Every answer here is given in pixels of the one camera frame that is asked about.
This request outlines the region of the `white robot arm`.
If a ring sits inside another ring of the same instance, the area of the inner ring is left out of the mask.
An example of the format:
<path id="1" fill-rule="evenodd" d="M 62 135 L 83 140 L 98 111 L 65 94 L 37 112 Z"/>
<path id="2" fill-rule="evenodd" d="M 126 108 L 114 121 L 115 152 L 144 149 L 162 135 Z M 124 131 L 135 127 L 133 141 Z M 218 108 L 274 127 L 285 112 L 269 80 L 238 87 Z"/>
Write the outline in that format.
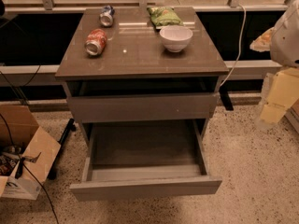
<path id="1" fill-rule="evenodd" d="M 263 81 L 256 125 L 266 130 L 278 124 L 299 99 L 299 0 L 295 0 L 275 26 L 256 38 L 249 48 L 269 51 L 271 60 L 282 66 L 274 75 L 267 74 Z"/>

